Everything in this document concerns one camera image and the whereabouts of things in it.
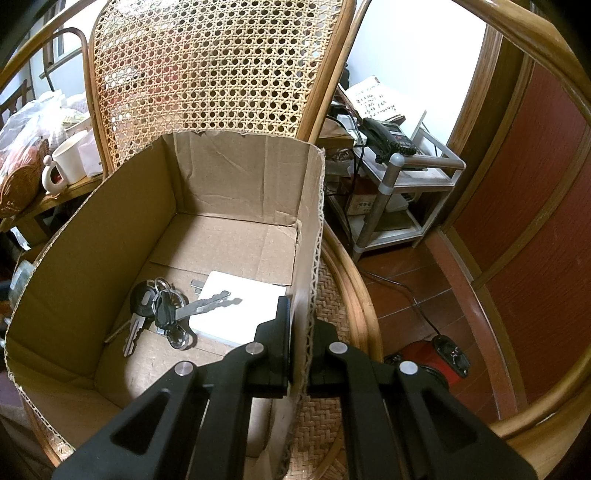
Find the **paper with chinese writing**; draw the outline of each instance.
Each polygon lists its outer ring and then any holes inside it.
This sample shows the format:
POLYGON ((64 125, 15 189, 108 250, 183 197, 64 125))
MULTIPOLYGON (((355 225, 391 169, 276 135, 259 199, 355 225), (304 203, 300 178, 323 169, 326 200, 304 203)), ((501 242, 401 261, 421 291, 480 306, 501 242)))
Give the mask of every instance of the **paper with chinese writing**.
POLYGON ((377 77, 368 77, 345 93, 361 118, 369 117, 385 122, 400 113, 404 114, 396 110, 394 92, 380 83, 377 77))

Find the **telephone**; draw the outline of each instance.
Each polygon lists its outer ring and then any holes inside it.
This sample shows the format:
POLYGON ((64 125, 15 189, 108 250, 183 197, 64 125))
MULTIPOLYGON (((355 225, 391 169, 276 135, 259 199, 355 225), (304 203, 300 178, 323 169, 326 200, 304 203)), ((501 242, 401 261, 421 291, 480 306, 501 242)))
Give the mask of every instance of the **telephone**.
POLYGON ((375 161, 384 163, 395 153, 414 155, 415 144, 400 130, 397 124, 364 118, 362 132, 368 137, 368 147, 375 153, 375 161))

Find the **cardboard carton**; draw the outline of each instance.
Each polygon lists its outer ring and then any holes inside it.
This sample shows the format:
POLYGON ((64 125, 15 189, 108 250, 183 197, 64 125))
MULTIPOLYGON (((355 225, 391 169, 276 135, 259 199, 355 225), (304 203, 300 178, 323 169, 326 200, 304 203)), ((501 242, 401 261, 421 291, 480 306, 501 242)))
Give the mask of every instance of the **cardboard carton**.
POLYGON ((206 338, 177 351, 144 330, 127 358, 127 329, 103 342, 138 282, 165 277, 193 301, 191 280, 218 270, 291 297, 294 384, 272 408, 254 404, 247 450, 259 478, 276 472, 306 383, 323 175, 322 152, 301 141, 184 132, 101 184, 38 259, 7 334, 10 374, 47 427, 76 448, 176 362, 220 360, 229 348, 206 338))

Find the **key fob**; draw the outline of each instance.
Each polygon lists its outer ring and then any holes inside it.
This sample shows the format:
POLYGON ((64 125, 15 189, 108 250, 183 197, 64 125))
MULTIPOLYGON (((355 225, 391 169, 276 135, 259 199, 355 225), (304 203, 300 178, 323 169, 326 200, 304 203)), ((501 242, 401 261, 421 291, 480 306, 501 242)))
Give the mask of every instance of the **key fob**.
POLYGON ((154 317, 154 324, 158 328, 170 330, 177 324, 176 319, 177 308, 173 305, 168 292, 160 293, 160 298, 156 302, 156 315, 154 317))
POLYGON ((155 297, 156 289, 154 287, 150 287, 147 282, 138 283, 129 296, 131 313, 136 313, 144 318, 153 316, 152 303, 155 297))

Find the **metal screw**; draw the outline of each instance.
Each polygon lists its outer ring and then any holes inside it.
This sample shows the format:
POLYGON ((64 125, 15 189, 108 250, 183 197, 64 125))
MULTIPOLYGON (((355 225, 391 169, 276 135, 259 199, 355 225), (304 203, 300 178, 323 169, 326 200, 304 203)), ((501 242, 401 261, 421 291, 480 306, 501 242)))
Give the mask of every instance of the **metal screw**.
POLYGON ((246 353, 249 353, 251 355, 258 355, 259 353, 263 352, 265 346, 259 342, 251 342, 246 346, 245 349, 246 353))
POLYGON ((415 362, 411 362, 409 360, 405 360, 404 362, 401 362, 399 367, 400 371, 403 374, 407 374, 407 375, 414 375, 415 373, 418 372, 418 366, 415 362))
POLYGON ((174 373, 184 377, 193 371, 193 364, 191 362, 179 362, 174 366, 174 373))
POLYGON ((343 342, 332 342, 329 345, 329 350, 337 355, 341 355, 347 351, 347 345, 343 342))

